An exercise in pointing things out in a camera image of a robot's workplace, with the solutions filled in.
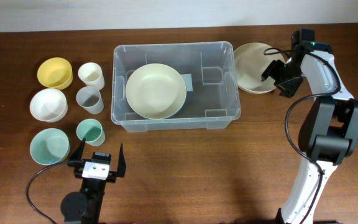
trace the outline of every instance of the teal cup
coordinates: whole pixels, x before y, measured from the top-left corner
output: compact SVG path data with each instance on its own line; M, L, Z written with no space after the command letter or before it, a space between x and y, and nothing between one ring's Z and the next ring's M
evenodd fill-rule
M76 132L80 140L85 138L85 142L91 146L100 146L106 139L101 123L95 119L83 120L77 126Z
M41 165L64 161L70 152L67 135L59 129L48 128L39 132L31 141L30 155Z

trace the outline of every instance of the cable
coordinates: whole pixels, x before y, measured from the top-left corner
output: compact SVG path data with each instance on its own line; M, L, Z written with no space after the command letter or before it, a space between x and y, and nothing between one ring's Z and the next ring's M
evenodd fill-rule
M35 205L34 203L32 203L30 196L29 196L29 190L30 190L30 185L31 183L34 181L34 179L36 177L38 177L38 175L40 175L43 171L46 171L52 167L55 166L59 166L59 165L64 165L64 164L72 164L72 163L77 163L77 162L81 162L81 161L63 161L63 162L57 162L55 164L49 165L45 168L43 168L42 170L38 171L38 173L36 173L29 181L29 183L27 184L27 187L25 188L25 196L27 198L28 203L30 204L30 206L41 216L43 216L44 218L46 218L47 220L49 220L51 223L53 224L57 224L53 219L51 219L49 216L47 216L46 214L44 214L43 212L41 212Z
M272 52L272 53L266 53L266 51L268 50L277 50L276 52ZM286 53L287 52L295 52L296 50L280 50L280 49L277 49L277 48L269 48L269 49L266 49L264 51L264 55L274 55L274 54L285 54L286 56L288 56ZM305 155L302 151L300 151L297 146L294 144L294 142L292 141L291 139L291 136L290 136L290 132L289 132L289 129L288 129L288 120L290 118L290 114L291 114L291 111L292 109L300 102L302 101L305 101L307 99L310 99L310 98L315 98L315 97L321 97L321 96L332 96L336 93L338 93L339 91L341 91L341 82L339 81L339 75L336 73L335 69L323 58L321 58L320 56L317 56L315 54L312 54L310 52L305 52L305 54L307 55L310 55L314 58L317 58L318 60L320 60L321 62L323 62L329 69L330 71L334 74L334 78L336 80L336 83L337 83L337 87L334 91L330 92L330 93L318 93L318 94L313 94L313 95L309 95L309 96L304 96L302 98L300 98L299 100L296 100L288 109L287 111L287 114L285 115L285 120L284 120L284 128L285 128L285 135L287 136L287 139L288 139L288 142L290 142L292 148L294 148L294 150L299 154L301 155L302 157L304 157L305 159L307 159L309 162L311 162L312 164L314 164L317 169L318 169L318 172L320 173L319 175L319 182L318 182L318 185L317 185L317 189L316 189L316 192L314 193L314 196L313 196L313 199L310 203L310 206L309 206L309 209L306 213L306 215L303 217L302 221L300 222L300 224L302 224L308 217L308 215L310 214L310 211L311 209L313 208L313 205L317 199L317 195L318 195L318 192L320 191L320 188L321 188L321 184L323 183L323 175L324 175L324 171L322 170L321 166L316 162L316 161L313 161L311 160L307 155Z

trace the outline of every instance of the white robotic arm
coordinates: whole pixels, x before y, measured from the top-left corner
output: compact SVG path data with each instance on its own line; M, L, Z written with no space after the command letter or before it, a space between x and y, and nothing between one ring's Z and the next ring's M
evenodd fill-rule
M343 158L352 154L357 143L358 101L354 100L339 78L331 47L316 43L313 30L296 31L291 44L291 50L277 52L291 52L290 59L285 64L273 61L262 74L262 80L272 77L275 86L282 92L280 95L292 97L302 83L302 77L306 77L312 94L327 94L315 98L301 127L299 150L309 159L301 158L290 197L278 211L275 221L279 224L312 224L324 186ZM330 126L333 118L343 125ZM310 161L317 163L324 173L318 192L321 171Z

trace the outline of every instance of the gray plastic bin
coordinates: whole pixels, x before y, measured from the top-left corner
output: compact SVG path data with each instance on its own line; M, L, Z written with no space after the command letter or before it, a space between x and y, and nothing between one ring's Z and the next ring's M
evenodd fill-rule
M145 119L129 106L125 87L130 75L149 63L171 66L184 75L185 104L166 119ZM229 42L120 45L114 50L111 119L128 132L165 129L222 129L240 117L241 107Z

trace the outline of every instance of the wooden table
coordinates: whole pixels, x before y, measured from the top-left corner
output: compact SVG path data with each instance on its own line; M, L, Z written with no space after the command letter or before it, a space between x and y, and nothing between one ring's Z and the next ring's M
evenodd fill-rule
M106 133L101 147L92 152L112 154L117 165L124 143L127 173L106 186L100 221L113 223L250 223L273 219L288 198L300 157L284 133L284 116L299 97L310 94L304 82L295 97L278 91L252 95L240 91L241 117L226 129L149 131L127 133L110 119L112 56L119 44L209 42L227 40L234 48L263 42L281 49L290 47L292 33L301 26L248 26L199 29L93 30L0 34L0 223L47 223L27 204L24 189L43 166L29 154L31 139L45 128L59 128L70 139L71 151L80 140L76 125L83 119L99 120ZM358 99L358 24L307 25L316 40L330 43L336 67L347 89ZM71 62L75 78L65 90L68 113L59 122L34 119L29 103L43 89L36 71L47 58ZM84 86L77 76L85 62L103 68L106 86L101 91L105 109L91 115L76 104ZM292 136L311 101L296 107L290 120ZM53 168L34 182L30 196L41 211L63 222L60 202L80 189L67 166ZM355 153L333 174L317 206L315 220L337 219L358 223L358 144Z

